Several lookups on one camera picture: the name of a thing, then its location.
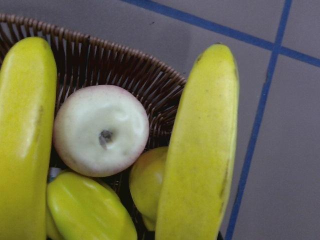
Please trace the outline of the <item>yellow banana brown tip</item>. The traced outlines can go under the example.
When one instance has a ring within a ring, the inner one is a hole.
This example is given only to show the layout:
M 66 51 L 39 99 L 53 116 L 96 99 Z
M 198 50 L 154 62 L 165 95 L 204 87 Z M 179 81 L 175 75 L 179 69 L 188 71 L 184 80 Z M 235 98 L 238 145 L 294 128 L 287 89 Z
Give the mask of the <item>yellow banana brown tip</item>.
M 224 44 L 195 61 L 178 104 L 160 191 L 157 240 L 215 240 L 231 192 L 239 106 L 236 60 Z

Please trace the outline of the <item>yellow green mango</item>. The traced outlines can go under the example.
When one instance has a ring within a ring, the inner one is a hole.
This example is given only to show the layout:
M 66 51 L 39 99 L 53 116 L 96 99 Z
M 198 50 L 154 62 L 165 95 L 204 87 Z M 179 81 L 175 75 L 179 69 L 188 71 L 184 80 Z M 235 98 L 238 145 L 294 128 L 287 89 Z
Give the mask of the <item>yellow green mango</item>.
M 130 194 L 148 231 L 156 229 L 167 153 L 167 146 L 144 152 L 135 161 L 129 174 Z

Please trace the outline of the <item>yellow green starfruit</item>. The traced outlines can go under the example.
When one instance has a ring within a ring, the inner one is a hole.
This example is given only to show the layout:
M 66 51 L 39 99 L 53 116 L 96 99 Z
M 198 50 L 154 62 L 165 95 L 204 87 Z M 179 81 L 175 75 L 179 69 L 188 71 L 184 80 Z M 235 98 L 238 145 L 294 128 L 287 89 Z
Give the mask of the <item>yellow green starfruit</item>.
M 117 194 L 81 174 L 58 174 L 47 185 L 47 205 L 65 240 L 138 238 L 132 218 Z

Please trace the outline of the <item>yellow banana with grey tip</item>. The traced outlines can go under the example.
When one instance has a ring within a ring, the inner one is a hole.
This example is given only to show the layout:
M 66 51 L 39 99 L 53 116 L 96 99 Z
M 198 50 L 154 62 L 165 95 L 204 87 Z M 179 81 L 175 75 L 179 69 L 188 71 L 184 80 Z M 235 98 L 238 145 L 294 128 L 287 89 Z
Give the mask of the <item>yellow banana with grey tip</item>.
M 46 238 L 46 185 L 57 67 L 48 42 L 28 37 L 0 69 L 0 237 Z

